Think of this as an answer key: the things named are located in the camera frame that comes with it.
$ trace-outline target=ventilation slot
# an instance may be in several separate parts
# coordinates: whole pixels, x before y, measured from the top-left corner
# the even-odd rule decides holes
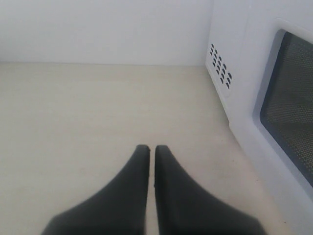
[[[215,68],[215,71],[217,75],[220,77],[221,84],[225,85],[225,87],[227,87],[227,89],[230,90],[232,75],[229,71],[227,71],[227,66],[223,62],[222,56],[218,53],[214,44],[211,44],[209,52],[212,57],[212,64]]]

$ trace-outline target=white microwave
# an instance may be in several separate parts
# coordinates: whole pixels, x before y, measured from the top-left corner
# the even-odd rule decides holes
[[[313,1],[215,0],[205,64],[284,219],[313,234]]]

